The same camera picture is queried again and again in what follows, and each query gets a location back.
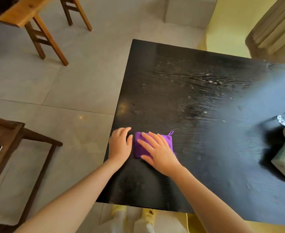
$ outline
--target purple towel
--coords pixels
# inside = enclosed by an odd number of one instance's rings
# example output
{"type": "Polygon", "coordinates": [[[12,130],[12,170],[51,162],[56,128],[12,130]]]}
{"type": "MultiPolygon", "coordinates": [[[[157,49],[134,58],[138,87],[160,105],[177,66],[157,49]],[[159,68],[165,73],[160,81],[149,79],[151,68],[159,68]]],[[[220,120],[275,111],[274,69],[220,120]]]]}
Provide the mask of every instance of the purple towel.
{"type": "MultiPolygon", "coordinates": [[[[173,143],[172,143],[172,137],[171,135],[173,134],[174,131],[171,131],[167,136],[164,136],[164,139],[167,141],[170,149],[173,151],[173,143]]],[[[148,151],[146,151],[145,148],[143,148],[141,146],[141,144],[138,143],[137,139],[143,140],[145,142],[147,142],[148,144],[150,144],[141,134],[141,132],[135,132],[135,143],[134,143],[134,157],[135,158],[140,158],[142,155],[148,155],[150,157],[152,157],[150,155],[150,153],[148,151]]]]}

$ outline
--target tile floor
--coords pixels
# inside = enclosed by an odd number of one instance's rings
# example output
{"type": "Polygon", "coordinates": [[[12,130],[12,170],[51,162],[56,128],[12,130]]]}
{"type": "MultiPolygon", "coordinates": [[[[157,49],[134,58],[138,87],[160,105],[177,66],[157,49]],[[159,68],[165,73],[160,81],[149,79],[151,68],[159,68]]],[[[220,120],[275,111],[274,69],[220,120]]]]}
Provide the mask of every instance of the tile floor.
{"type": "MultiPolygon", "coordinates": [[[[25,122],[64,143],[30,215],[103,162],[132,39],[195,48],[203,35],[200,29],[164,23],[166,0],[80,2],[92,32],[76,12],[69,27],[59,0],[40,14],[67,67],[49,46],[43,46],[47,57],[41,60],[24,29],[0,23],[0,117],[25,122]]],[[[17,223],[48,150],[45,144],[23,141],[12,156],[0,177],[0,223],[17,223]]],[[[107,221],[110,208],[96,203],[78,232],[91,232],[107,221]]],[[[128,211],[134,223],[141,209],[128,211]]],[[[159,219],[167,217],[172,216],[160,212],[159,219]]],[[[167,225],[158,222],[158,232],[173,229],[163,230],[167,225]]]]}

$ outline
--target person's left arm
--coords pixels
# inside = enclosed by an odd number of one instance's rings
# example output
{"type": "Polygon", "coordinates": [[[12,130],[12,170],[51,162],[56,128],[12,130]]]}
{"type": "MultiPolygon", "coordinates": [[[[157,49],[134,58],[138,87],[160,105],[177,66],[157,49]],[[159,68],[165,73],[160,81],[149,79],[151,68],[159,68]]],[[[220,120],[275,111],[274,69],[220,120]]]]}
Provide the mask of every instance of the person's left arm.
{"type": "Polygon", "coordinates": [[[109,158],[76,185],[54,199],[16,233],[75,233],[111,176],[124,164],[132,150],[131,128],[113,131],[109,139],[109,158]]]}

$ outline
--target forearm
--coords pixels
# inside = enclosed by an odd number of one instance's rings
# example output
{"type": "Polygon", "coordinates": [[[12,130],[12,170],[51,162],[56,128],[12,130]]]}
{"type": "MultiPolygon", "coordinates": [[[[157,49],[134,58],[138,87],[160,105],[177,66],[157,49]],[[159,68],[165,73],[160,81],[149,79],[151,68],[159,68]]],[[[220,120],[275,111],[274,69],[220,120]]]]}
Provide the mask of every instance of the forearm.
{"type": "Polygon", "coordinates": [[[171,178],[191,204],[208,233],[253,233],[251,227],[225,202],[180,166],[171,178]]]}
{"type": "Polygon", "coordinates": [[[17,229],[17,233],[74,233],[92,208],[117,164],[106,161],[79,183],[50,202],[32,219],[17,229]]]}

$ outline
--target person's left hand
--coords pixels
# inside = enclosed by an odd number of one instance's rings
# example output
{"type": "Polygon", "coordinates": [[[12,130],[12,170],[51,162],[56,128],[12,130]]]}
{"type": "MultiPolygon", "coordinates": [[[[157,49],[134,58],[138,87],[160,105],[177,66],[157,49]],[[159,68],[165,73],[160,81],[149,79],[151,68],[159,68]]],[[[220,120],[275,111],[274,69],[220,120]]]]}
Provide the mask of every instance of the person's left hand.
{"type": "Polygon", "coordinates": [[[127,127],[114,130],[109,138],[108,160],[116,163],[118,168],[125,163],[132,150],[133,135],[129,135],[126,141],[126,136],[130,129],[132,128],[127,127]]]}

